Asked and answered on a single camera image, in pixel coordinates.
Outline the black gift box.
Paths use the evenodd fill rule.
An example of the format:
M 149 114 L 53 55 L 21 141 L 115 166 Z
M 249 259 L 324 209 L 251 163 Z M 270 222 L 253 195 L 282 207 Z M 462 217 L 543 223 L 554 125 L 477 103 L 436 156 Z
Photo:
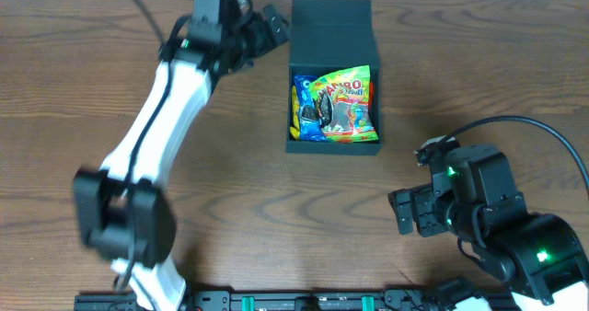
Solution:
M 297 75 L 323 76 L 368 65 L 373 83 L 368 115 L 381 133 L 380 57 L 370 0 L 293 0 L 289 86 Z

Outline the small Mars chocolate bar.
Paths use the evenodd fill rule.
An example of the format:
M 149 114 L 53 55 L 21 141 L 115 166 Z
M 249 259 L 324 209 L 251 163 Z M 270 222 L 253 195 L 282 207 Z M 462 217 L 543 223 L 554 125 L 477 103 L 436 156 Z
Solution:
M 318 112 L 320 113 L 321 127 L 327 127 L 332 121 L 333 104 L 330 95 L 323 93 L 318 102 Z

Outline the Haribo gummy worms bag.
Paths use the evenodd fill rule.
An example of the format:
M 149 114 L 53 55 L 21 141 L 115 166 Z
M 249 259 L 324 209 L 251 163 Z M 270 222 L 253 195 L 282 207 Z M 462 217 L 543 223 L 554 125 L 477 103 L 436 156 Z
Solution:
M 317 110 L 323 93 L 327 92 L 332 100 L 331 124 L 321 127 L 328 141 L 361 143 L 379 140 L 368 110 L 370 82 L 369 65 L 338 70 L 312 82 L 309 91 Z

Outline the yellow snack bag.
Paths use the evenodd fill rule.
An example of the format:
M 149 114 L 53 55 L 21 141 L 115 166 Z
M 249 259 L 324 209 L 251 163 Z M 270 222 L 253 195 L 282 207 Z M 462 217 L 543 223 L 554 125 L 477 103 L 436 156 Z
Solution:
M 291 104 L 292 104 L 292 122 L 291 126 L 289 127 L 290 135 L 296 140 L 300 140 L 300 121 L 298 117 L 298 111 L 300 110 L 300 103 L 297 96 L 297 88 L 296 86 L 292 86 L 291 88 Z

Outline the blue Oreo cookie pack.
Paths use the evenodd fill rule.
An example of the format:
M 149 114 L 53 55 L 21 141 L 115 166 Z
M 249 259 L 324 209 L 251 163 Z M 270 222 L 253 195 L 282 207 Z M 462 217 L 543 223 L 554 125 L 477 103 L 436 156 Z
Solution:
M 328 139 L 321 130 L 321 120 L 309 87 L 317 78 L 312 75 L 295 75 L 294 86 L 300 103 L 298 117 L 300 121 L 300 140 L 308 142 L 326 142 Z

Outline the red candy bag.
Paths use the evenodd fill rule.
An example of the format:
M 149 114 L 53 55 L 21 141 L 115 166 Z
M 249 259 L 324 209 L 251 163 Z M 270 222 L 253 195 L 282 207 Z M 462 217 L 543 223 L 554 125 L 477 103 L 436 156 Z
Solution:
M 370 82 L 368 90 L 369 90 L 368 110 L 370 112 L 370 111 L 372 111 L 373 100 L 374 100 L 374 97 L 375 97 L 374 96 L 374 93 L 375 93 L 375 91 L 374 91 L 374 82 L 372 82 L 372 81 Z

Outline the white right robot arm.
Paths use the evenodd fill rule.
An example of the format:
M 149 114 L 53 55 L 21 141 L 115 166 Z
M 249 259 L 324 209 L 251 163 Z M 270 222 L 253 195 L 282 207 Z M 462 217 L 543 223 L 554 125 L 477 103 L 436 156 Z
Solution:
M 588 281 L 588 258 L 572 227 L 555 214 L 527 210 L 507 157 L 494 145 L 452 142 L 426 165 L 431 183 L 388 195 L 402 235 L 451 233 L 471 245 L 479 268 L 543 305 Z

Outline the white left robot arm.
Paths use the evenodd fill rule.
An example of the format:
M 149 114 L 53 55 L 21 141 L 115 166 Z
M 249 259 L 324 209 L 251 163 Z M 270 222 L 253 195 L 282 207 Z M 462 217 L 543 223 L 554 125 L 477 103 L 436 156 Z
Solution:
M 72 192 L 80 239 L 131 288 L 144 310 L 179 310 L 188 284 L 171 250 L 177 222 L 165 197 L 186 133 L 219 79 L 289 39 L 275 6 L 179 17 L 162 43 L 156 77 L 130 130 L 97 170 L 80 168 Z

